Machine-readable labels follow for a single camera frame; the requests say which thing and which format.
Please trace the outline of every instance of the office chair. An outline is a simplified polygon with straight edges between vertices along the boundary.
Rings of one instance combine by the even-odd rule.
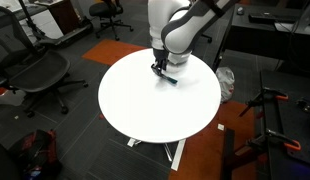
[[[120,4],[119,0],[115,0],[115,3],[113,2],[114,0],[103,0],[102,2],[93,4],[89,8],[89,14],[91,16],[98,16],[100,18],[101,29],[95,33],[97,38],[100,37],[99,33],[101,31],[109,27],[112,27],[116,41],[119,40],[119,37],[116,33],[115,26],[129,27],[130,31],[134,31],[132,26],[123,24],[121,20],[113,20],[113,17],[124,12],[123,6]]]
[[[67,114],[59,87],[85,80],[64,82],[69,75],[70,62],[57,52],[33,46],[14,13],[0,6],[0,87],[22,90],[32,102],[25,108],[28,117],[34,116],[33,107],[47,93],[53,93]]]

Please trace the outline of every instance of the plastic bag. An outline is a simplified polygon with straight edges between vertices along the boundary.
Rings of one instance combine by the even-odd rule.
[[[220,67],[216,70],[216,76],[221,86],[221,103],[227,102],[234,92],[234,73],[228,67]]]

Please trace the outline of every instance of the chair wheel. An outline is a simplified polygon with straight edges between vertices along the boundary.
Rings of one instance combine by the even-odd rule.
[[[68,113],[68,108],[67,107],[62,107],[62,114],[67,114]]]
[[[26,112],[27,117],[31,118],[35,115],[34,111],[27,111]]]

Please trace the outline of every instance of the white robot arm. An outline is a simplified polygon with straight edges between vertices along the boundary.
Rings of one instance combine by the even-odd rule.
[[[238,0],[149,0],[148,19],[156,74],[188,60],[201,34]]]

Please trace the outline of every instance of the white round table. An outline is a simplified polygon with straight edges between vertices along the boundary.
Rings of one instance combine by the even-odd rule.
[[[98,101],[104,117],[124,135],[149,143],[169,143],[188,138],[214,118],[221,100],[216,75],[202,60],[191,55],[178,73],[151,69],[152,49],[129,54],[104,75]]]

